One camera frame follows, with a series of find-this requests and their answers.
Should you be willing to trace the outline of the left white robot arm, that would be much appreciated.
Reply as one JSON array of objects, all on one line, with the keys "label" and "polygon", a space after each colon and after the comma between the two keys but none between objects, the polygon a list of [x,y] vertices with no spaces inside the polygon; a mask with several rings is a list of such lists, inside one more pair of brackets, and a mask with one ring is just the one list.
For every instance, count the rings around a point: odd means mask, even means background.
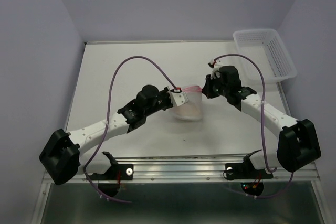
[{"label": "left white robot arm", "polygon": [[108,120],[68,133],[63,129],[54,131],[39,156],[40,162],[56,185],[66,183],[78,173],[84,153],[105,140],[138,129],[148,116],[172,108],[172,93],[167,87],[160,91],[145,85],[135,99]]}]

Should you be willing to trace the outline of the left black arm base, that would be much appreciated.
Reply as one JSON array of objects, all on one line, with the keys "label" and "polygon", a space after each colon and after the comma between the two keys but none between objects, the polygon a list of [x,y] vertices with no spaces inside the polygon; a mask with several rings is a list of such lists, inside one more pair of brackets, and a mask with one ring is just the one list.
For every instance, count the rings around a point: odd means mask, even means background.
[{"label": "left black arm base", "polygon": [[[101,153],[109,160],[108,169],[103,173],[93,173],[88,175],[85,173],[86,178],[90,185],[98,192],[100,198],[107,201],[115,201],[129,204],[129,201],[115,198],[121,189],[121,181],[131,181],[134,175],[134,165],[130,163],[119,163],[109,152],[104,151]],[[115,184],[95,184],[94,182],[101,181],[115,181]]]}]

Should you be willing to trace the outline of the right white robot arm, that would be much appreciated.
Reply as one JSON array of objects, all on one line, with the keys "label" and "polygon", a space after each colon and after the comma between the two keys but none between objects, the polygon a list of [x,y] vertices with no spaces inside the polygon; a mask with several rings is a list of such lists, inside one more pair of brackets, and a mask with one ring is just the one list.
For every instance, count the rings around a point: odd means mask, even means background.
[{"label": "right white robot arm", "polygon": [[321,149],[314,124],[295,119],[262,100],[255,90],[241,84],[234,66],[210,64],[212,73],[205,79],[202,93],[213,99],[219,96],[239,111],[251,116],[278,139],[277,149],[254,151],[244,156],[241,163],[226,164],[227,180],[253,179],[257,176],[271,179],[267,168],[283,168],[293,173],[321,157]]}]

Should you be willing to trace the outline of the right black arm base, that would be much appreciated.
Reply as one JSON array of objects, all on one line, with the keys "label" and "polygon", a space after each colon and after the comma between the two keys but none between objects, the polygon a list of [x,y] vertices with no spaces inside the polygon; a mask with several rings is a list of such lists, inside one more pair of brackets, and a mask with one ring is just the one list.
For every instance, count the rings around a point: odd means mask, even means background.
[{"label": "right black arm base", "polygon": [[258,198],[264,191],[263,179],[273,179],[273,174],[267,173],[264,169],[255,169],[250,158],[261,150],[247,154],[242,163],[226,163],[223,177],[226,180],[243,180],[240,186],[247,196]]}]

